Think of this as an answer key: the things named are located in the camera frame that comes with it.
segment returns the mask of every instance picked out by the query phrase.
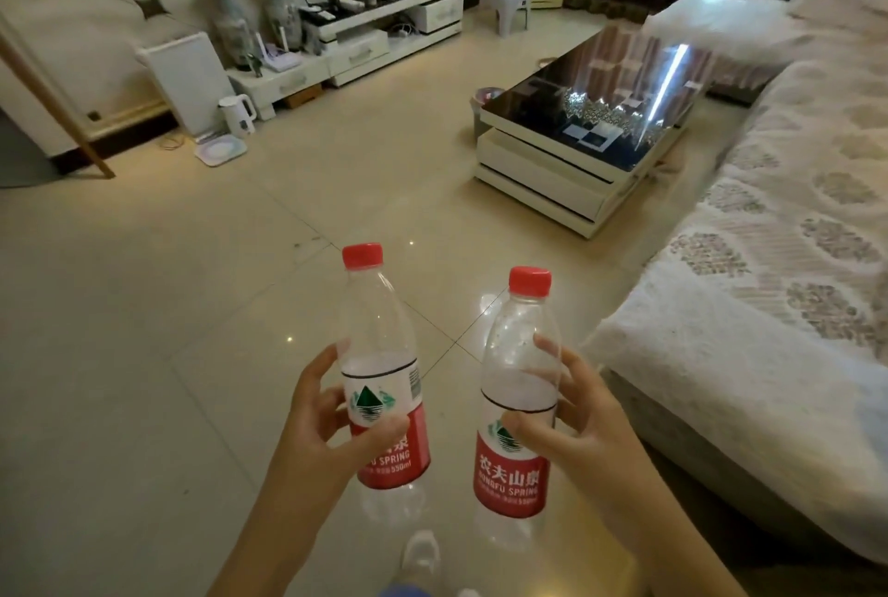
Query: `shoe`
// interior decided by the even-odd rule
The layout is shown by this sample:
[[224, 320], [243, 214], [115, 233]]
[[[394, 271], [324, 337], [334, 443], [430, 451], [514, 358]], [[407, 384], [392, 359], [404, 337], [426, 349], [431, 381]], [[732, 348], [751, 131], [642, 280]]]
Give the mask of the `shoe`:
[[430, 529], [421, 529], [411, 536], [401, 551], [401, 571], [423, 569], [438, 576], [441, 568], [441, 549]]

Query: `wooden pole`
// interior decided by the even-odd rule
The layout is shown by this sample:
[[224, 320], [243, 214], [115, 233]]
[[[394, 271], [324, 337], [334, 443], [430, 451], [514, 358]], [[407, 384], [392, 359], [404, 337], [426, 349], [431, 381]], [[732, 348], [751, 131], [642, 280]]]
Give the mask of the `wooden pole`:
[[105, 178], [114, 178], [115, 173], [111, 171], [111, 168], [101, 157], [99, 157], [99, 154], [96, 153], [96, 150], [93, 148], [92, 144], [90, 144], [89, 137], [86, 136], [80, 125], [77, 124], [68, 113], [67, 109], [65, 109], [55, 98], [55, 95], [52, 94], [52, 90], [46, 86], [46, 83], [44, 83], [22, 59], [19, 52], [7, 39], [3, 30], [0, 30], [0, 60], [6, 62], [6, 65], [10, 68], [12, 73], [16, 75], [18, 80], [28, 88], [31, 94], [37, 97], [55, 121], [68, 133], [68, 136], [71, 137], [80, 149], [83, 150], [83, 153], [90, 158], [90, 161], [99, 167], [99, 170], [105, 174]]

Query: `green mountain logo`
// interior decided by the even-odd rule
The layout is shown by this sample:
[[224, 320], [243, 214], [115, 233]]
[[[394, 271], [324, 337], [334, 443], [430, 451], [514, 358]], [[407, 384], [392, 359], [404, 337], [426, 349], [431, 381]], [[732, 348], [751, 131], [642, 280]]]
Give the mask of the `green mountain logo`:
[[364, 387], [360, 393], [354, 392], [351, 395], [349, 404], [367, 422], [375, 422], [382, 417], [384, 411], [394, 408], [394, 397], [381, 389], [377, 396], [369, 387]]
[[499, 419], [493, 424], [487, 425], [487, 432], [490, 437], [499, 443], [499, 446], [505, 452], [521, 452], [521, 443], [516, 441], [509, 430], [503, 426], [503, 422]]

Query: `small bottle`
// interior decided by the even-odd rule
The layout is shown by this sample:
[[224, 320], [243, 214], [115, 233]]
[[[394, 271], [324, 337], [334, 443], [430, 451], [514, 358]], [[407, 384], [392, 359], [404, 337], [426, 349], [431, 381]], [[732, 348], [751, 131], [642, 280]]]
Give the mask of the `small bottle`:
[[420, 476], [431, 463], [416, 338], [404, 306], [383, 276], [380, 244], [342, 250], [348, 285], [337, 342], [351, 435], [386, 412], [410, 417], [401, 441], [358, 472], [361, 503], [372, 520], [389, 526], [416, 521], [426, 505]]
[[[521, 445], [500, 418], [526, 412], [553, 426], [561, 378], [561, 334], [546, 305], [551, 273], [513, 267], [509, 299], [487, 336], [481, 373], [481, 419], [475, 449], [475, 524], [497, 546], [523, 551], [539, 532], [549, 460]], [[546, 349], [534, 335], [549, 340]]]

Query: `white kettle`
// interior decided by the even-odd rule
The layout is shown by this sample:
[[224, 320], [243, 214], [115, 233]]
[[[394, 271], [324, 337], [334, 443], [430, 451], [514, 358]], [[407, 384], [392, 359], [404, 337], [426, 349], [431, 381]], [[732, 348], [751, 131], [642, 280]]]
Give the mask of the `white kettle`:
[[256, 131], [253, 121], [256, 120], [256, 107], [246, 94], [223, 97], [219, 100], [219, 109], [225, 114], [228, 131], [243, 139]]

